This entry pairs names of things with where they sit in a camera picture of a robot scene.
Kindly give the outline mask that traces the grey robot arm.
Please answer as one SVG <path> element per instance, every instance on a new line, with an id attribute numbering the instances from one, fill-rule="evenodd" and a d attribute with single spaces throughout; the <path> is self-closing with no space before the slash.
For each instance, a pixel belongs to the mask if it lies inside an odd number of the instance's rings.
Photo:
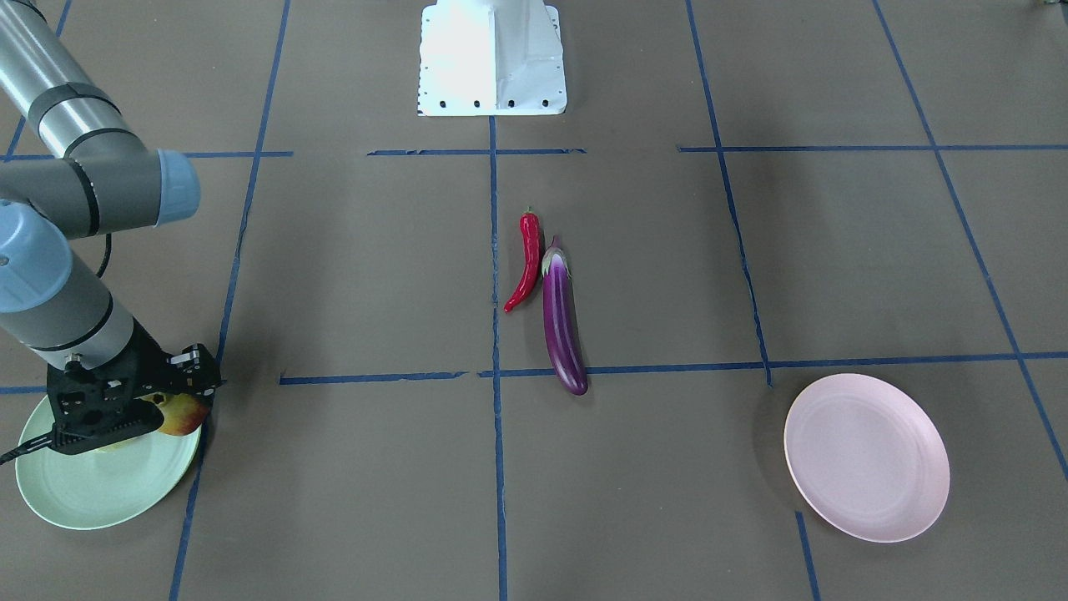
<path id="1" fill-rule="evenodd" d="M 3 165 L 3 329 L 46 362 L 53 425 L 3 454 L 80 454 L 140 434 L 190 434 L 222 377 L 203 345 L 177 354 L 72 250 L 72 240 L 160 227 L 197 212 L 184 154 L 150 149 L 32 1 L 4 1 L 3 91 L 50 159 Z"/>

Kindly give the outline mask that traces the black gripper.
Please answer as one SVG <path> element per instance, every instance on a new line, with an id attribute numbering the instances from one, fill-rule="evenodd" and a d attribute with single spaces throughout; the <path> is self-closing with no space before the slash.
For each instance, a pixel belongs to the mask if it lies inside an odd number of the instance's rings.
<path id="1" fill-rule="evenodd" d="M 172 355 L 136 322 L 131 339 L 103 366 L 75 370 L 50 366 L 46 391 L 53 412 L 49 447 L 79 454 L 157 432 L 163 415 L 141 396 L 191 393 L 214 405 L 224 383 L 219 365 L 205 346 L 188 346 Z"/>

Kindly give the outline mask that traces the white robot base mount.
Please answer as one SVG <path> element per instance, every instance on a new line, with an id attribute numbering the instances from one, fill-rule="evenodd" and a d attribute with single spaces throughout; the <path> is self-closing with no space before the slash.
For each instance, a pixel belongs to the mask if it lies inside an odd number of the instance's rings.
<path id="1" fill-rule="evenodd" d="M 417 114 L 557 115 L 568 96 L 557 9 L 541 1 L 423 7 Z"/>

